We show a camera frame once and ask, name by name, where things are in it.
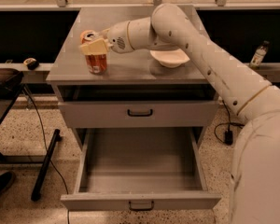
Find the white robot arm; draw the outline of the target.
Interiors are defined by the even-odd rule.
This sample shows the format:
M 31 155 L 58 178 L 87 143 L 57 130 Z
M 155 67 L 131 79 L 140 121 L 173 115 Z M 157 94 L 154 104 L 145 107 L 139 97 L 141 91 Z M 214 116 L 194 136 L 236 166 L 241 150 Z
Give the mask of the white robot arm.
M 182 49 L 242 121 L 231 168 L 230 224 L 280 224 L 280 89 L 201 35 L 181 8 L 117 23 L 80 47 L 86 55 Z

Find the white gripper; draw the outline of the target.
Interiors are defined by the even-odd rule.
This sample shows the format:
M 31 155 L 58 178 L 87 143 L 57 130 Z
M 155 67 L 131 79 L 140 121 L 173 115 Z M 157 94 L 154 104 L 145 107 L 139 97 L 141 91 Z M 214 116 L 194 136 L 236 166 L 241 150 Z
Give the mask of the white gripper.
M 84 55 L 104 55 L 110 49 L 116 53 L 129 53 L 133 47 L 129 40 L 129 21 L 122 21 L 98 33 L 97 39 L 79 46 Z

